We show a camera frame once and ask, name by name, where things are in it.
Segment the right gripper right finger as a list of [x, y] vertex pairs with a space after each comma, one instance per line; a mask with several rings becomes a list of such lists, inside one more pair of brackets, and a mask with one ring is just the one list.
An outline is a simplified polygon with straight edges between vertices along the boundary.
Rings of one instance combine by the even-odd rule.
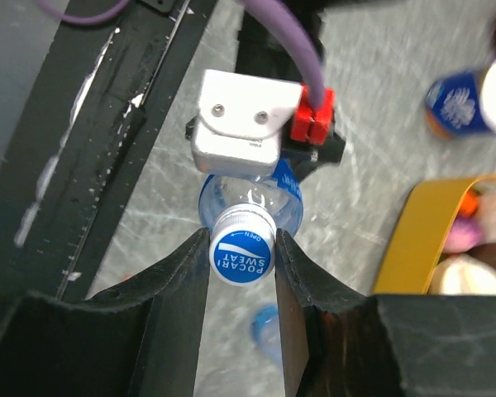
[[496, 296], [364, 296], [276, 238], [288, 396], [496, 396]]

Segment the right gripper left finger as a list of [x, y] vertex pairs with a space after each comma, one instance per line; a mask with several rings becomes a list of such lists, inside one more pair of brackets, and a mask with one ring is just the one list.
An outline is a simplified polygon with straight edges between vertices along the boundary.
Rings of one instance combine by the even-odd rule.
[[0, 396], [190, 396], [210, 275], [202, 228], [91, 299], [0, 292]]

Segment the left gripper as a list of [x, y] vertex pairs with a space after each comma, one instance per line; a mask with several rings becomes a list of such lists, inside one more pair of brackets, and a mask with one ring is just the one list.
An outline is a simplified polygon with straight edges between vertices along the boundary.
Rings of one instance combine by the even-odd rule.
[[205, 174], [236, 178], [265, 178], [274, 173], [280, 160], [287, 160], [298, 178], [310, 175], [325, 164], [341, 162], [346, 141], [334, 125], [325, 141], [315, 145], [295, 141], [290, 136], [292, 121], [271, 122], [269, 115], [254, 115], [246, 120], [212, 116], [192, 118], [185, 127], [193, 162]]

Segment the blue bottle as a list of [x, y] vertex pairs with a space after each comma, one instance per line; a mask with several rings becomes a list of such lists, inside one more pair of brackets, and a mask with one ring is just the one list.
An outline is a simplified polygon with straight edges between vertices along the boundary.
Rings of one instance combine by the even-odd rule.
[[220, 213], [241, 203], [265, 209], [276, 227], [295, 236], [303, 220], [303, 196], [290, 164], [280, 160], [266, 178], [241, 179], [209, 175], [198, 198], [198, 215], [203, 227], [212, 228]]

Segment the clear bottle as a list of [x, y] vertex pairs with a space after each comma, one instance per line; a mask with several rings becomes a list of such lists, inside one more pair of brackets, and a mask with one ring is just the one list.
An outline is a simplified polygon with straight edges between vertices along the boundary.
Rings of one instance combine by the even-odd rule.
[[250, 335], [257, 348], [274, 364], [282, 366], [279, 311], [275, 304], [259, 309], [251, 320]]

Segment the blue cap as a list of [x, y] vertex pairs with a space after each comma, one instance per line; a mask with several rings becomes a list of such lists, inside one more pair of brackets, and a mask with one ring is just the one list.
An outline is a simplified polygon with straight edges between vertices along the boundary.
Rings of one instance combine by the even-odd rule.
[[262, 207], [232, 205], [220, 213], [212, 228], [210, 265], [229, 285], [258, 283], [274, 269], [276, 232], [274, 219]]

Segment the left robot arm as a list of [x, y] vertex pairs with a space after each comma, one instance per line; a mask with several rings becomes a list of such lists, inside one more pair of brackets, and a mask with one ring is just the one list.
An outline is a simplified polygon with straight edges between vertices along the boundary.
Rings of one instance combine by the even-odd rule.
[[288, 160], [304, 179], [341, 163], [336, 94], [323, 80], [324, 1], [243, 1], [232, 72], [207, 69], [186, 126], [196, 168], [266, 177]]

